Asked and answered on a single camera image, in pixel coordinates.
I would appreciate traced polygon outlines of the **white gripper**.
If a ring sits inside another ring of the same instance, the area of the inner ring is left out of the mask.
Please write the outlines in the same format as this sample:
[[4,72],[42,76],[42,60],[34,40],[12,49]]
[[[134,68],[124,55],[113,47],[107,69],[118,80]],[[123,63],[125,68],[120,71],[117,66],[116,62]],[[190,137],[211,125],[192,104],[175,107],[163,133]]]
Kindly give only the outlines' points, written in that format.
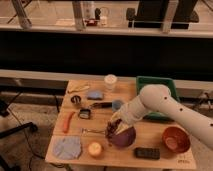
[[113,134],[120,134],[125,130],[132,127],[132,124],[128,123],[130,117],[125,109],[120,108],[110,118],[110,126],[112,127]]

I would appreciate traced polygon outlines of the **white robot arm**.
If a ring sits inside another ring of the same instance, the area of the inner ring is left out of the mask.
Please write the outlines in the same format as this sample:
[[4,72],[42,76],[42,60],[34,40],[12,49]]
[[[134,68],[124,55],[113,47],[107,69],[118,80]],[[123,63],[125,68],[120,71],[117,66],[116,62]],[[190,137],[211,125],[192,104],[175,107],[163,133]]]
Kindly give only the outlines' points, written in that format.
[[163,113],[182,126],[203,144],[213,150],[213,119],[206,117],[177,102],[165,85],[148,84],[131,101],[125,103],[110,118],[113,123],[120,119],[116,133],[121,133],[140,121],[151,111]]

